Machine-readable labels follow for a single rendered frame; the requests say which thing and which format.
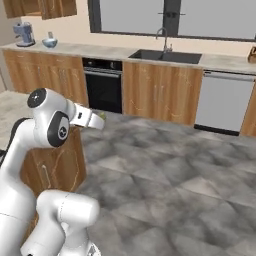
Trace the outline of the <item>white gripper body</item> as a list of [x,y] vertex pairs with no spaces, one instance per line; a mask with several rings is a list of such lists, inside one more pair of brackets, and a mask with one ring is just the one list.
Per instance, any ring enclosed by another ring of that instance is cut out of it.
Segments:
[[88,127],[102,130],[104,126],[105,126],[105,120],[101,118],[99,115],[92,113],[89,118]]

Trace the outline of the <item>blue glass bowl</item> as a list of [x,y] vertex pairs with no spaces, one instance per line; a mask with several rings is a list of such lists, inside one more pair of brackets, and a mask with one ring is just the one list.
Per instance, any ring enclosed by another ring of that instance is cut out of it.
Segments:
[[54,48],[57,45],[58,40],[53,36],[52,32],[49,32],[48,37],[43,39],[42,43],[47,48]]

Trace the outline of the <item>black built-in oven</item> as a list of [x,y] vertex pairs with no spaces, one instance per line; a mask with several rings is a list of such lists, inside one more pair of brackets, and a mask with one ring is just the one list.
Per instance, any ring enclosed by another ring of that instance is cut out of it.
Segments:
[[83,58],[89,106],[114,113],[122,112],[122,62]]

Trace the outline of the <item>wooden island cupboard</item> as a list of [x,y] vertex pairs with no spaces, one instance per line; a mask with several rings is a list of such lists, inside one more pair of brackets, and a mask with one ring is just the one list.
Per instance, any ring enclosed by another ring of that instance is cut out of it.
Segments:
[[42,164],[47,167],[50,189],[74,192],[86,178],[80,129],[73,127],[65,144],[60,148],[33,149],[28,152],[21,178],[35,196],[47,189],[44,186]]

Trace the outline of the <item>wooden sink cupboard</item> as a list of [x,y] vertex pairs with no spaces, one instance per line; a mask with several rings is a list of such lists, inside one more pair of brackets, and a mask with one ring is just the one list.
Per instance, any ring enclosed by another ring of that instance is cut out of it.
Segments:
[[139,62],[124,62],[123,113],[195,124],[203,70]]

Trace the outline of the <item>wooden base cupboard run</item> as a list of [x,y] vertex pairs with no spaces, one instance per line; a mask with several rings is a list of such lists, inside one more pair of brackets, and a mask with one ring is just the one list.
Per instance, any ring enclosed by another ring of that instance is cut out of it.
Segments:
[[4,49],[3,55],[16,92],[52,89],[84,106],[88,105],[81,57]]

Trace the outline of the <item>black sink basin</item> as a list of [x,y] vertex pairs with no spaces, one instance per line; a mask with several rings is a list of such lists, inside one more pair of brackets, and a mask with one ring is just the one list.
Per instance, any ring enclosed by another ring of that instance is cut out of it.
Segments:
[[139,49],[130,55],[132,59],[153,60],[153,61],[167,61],[186,64],[198,64],[202,55],[197,53],[185,52],[166,52]]

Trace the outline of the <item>grey metal tap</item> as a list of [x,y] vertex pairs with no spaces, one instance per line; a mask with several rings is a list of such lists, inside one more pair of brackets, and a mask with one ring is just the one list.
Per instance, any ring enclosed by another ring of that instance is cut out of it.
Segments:
[[157,30],[155,39],[158,40],[158,38],[159,38],[161,32],[164,33],[163,53],[172,52],[172,51],[173,51],[172,44],[170,44],[169,47],[167,46],[167,43],[168,43],[168,35],[167,35],[167,29],[166,29],[165,27],[161,27],[161,28],[159,28],[159,29]]

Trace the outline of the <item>dark framed window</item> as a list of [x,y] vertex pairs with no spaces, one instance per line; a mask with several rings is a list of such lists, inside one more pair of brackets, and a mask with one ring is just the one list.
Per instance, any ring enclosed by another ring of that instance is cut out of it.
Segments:
[[93,33],[256,41],[256,0],[87,0]]

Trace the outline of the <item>blue-grey coffee machine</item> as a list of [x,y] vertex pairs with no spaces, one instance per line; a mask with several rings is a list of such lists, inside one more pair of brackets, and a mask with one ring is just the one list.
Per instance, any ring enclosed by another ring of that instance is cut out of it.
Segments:
[[20,42],[16,43],[18,47],[29,47],[35,44],[32,25],[29,22],[15,24],[13,31],[17,37],[22,38]]

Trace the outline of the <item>grey dishwasher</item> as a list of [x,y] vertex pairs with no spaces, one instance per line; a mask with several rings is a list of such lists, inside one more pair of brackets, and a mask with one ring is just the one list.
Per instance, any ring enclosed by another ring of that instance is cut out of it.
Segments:
[[256,75],[203,71],[194,128],[238,136]]

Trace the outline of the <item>narrow wooden base cupboard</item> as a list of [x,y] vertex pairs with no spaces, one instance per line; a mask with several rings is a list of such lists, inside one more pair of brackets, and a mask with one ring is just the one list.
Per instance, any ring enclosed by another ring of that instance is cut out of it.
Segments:
[[256,91],[251,95],[240,133],[256,136]]

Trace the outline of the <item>wooden knife block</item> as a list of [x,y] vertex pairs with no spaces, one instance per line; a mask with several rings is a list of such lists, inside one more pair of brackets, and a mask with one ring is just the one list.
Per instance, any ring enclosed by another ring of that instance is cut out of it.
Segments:
[[247,57],[249,63],[256,63],[256,46],[253,46]]

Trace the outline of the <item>wooden wall cupboards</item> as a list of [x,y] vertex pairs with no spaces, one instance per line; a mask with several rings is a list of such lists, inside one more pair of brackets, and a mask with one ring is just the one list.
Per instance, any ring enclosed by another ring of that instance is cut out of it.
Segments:
[[40,16],[43,20],[74,16],[76,0],[2,0],[8,18]]

